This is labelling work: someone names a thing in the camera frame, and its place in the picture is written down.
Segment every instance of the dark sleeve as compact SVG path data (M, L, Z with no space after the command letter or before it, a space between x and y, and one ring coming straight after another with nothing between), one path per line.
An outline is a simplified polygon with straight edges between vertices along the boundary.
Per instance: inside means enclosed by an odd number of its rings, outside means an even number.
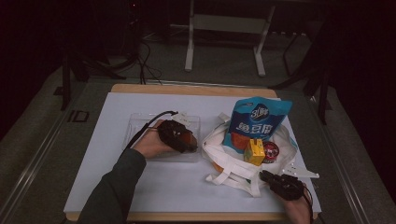
M91 193L78 223L125 223L134 187L146 167L142 154L126 149L113 170L105 174Z

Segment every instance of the yellow block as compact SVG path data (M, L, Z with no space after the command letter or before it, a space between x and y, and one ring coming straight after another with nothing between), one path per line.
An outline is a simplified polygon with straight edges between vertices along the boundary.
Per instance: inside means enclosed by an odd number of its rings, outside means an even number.
M250 139L244 153L244 161L254 165L261 165L265 158L264 146L261 139Z

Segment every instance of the snack bag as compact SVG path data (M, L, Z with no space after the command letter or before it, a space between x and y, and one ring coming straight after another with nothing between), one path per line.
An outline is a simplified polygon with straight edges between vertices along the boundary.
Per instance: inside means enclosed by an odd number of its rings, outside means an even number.
M289 114L290 101L251 97L236 102L223 145L242 154L250 138L268 140Z

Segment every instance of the table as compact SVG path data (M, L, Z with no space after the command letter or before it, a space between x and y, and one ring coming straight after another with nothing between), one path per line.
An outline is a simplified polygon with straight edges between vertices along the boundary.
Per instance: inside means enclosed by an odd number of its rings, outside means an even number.
M233 108L235 96L237 98L246 98L255 95L270 98L276 97L274 91L264 89L115 85L107 96L101 116L92 135L92 140L78 171L74 187L66 203L64 211L67 218L77 220L79 211L85 203L84 200L88 198L100 177L111 169L121 153L122 139L124 138L126 127L122 127L122 123L128 122L128 115L131 113L130 111L123 111L121 109L122 105L139 102L139 108L154 109L171 105L171 103L165 102L163 99L178 97L177 100L179 102L186 104L185 106L180 106L181 108L196 109L197 105L200 104L196 100L205 98L207 100L205 104L212 105L211 108L224 108L225 111L230 111ZM142 98L145 98L148 102L152 102L153 98L159 98L159 100L157 105L151 105L141 101L140 99ZM213 102L219 102L219 106L213 106ZM208 118L207 115L202 117L202 133L208 133L217 126L211 120L212 117ZM115 148L111 149L113 151L106 151L107 148L113 147ZM304 165L302 158L297 158L296 162L302 162ZM254 199L241 190L226 186L216 187L205 182L205 176L213 173L214 169L210 162L204 159L199 160L197 163L174 162L172 165L166 162L149 162L136 186L132 210L128 219L133 221L213 221L278 220L285 218L282 206L269 192L269 189L264 189L265 195L262 198ZM193 186L189 185L191 191L183 188L186 185L186 181L183 178L188 178L189 183L194 183ZM320 212L318 198L311 182L309 179L303 181L307 183L313 193L314 212Z
M215 15L203 15L194 13L194 0L190 0L190 23L189 23L189 45L187 48L185 70L192 70L192 59L194 54L194 29L241 32L249 34L259 34L261 36L257 46L253 48L257 72L260 77L265 76L265 69L262 63L262 47L268 34L271 19L274 15L275 6L270 6L270 10L265 19L236 18Z

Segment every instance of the transparent plastic box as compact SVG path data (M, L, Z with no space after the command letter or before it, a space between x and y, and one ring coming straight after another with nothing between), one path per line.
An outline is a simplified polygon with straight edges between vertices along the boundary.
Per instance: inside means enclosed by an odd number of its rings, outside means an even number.
M141 113L134 113L131 115L129 119L128 128L126 131L123 147L125 148L129 141L134 137L134 135L139 132L143 126L152 120L156 114L141 114ZM161 155L153 159L149 159L149 161L172 161L172 162L198 162L199 156L201 155L200 151L200 129L201 129L201 120L200 117L197 116L187 116L190 125L186 126L186 128L192 131L192 134L197 139L198 148L195 152L184 152L180 153L178 151L174 152L164 152ZM158 119L172 119L170 115L161 116Z

